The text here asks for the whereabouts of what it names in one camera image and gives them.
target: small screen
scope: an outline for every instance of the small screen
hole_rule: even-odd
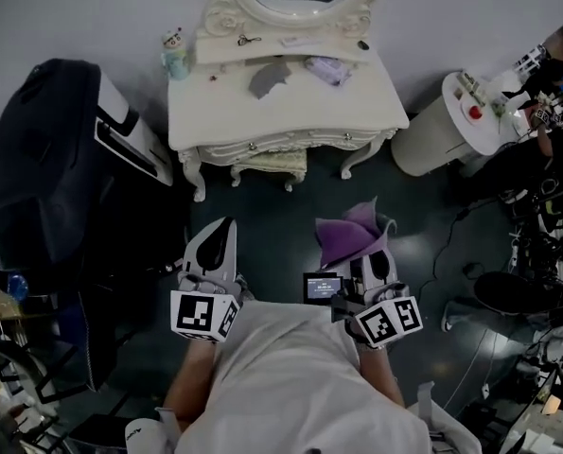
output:
[[[327,299],[342,289],[341,277],[309,277],[307,295],[309,299]]]

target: white shoe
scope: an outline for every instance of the white shoe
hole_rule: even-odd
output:
[[[441,330],[444,331],[445,333],[448,333],[453,327],[453,324],[451,324],[448,321],[448,307],[449,305],[445,305],[445,310],[443,311],[443,318],[441,318]]]

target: ornate mirror frame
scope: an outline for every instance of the ornate mirror frame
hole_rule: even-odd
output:
[[[365,36],[370,24],[370,5],[375,0],[334,0],[311,13],[283,13],[258,0],[209,0],[202,37],[224,37],[264,26],[279,32],[319,26],[339,26],[344,37]]]

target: table leg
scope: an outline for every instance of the table leg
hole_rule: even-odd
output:
[[[340,168],[340,176],[342,177],[342,179],[348,180],[350,177],[352,177],[350,168],[354,165],[364,162],[365,160],[369,160],[372,156],[378,153],[379,149],[382,146],[382,143],[384,143],[384,140],[391,139],[393,136],[395,136],[395,133],[396,130],[382,131],[378,136],[370,141],[368,145],[358,149],[348,158],[346,158]]]
[[[293,185],[302,183],[304,179],[307,177],[306,173],[300,173],[300,172],[292,173],[291,175],[292,175],[291,178],[289,178],[285,182],[285,189],[288,192],[291,192],[291,190],[293,190]]]
[[[240,173],[241,173],[241,168],[238,168],[236,166],[231,166],[231,178],[233,179],[231,186],[239,186],[239,184],[241,183]]]
[[[178,152],[178,159],[180,160],[180,163],[183,164],[183,172],[185,173],[186,180],[197,187],[193,200],[204,201],[205,180],[199,171],[202,167],[202,160],[199,157],[199,152],[196,148],[185,149]]]

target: figurine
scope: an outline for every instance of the figurine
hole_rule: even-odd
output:
[[[161,62],[167,69],[170,79],[182,80],[188,76],[188,56],[186,52],[186,40],[181,37],[182,29],[170,31],[163,36],[164,51],[161,54]]]

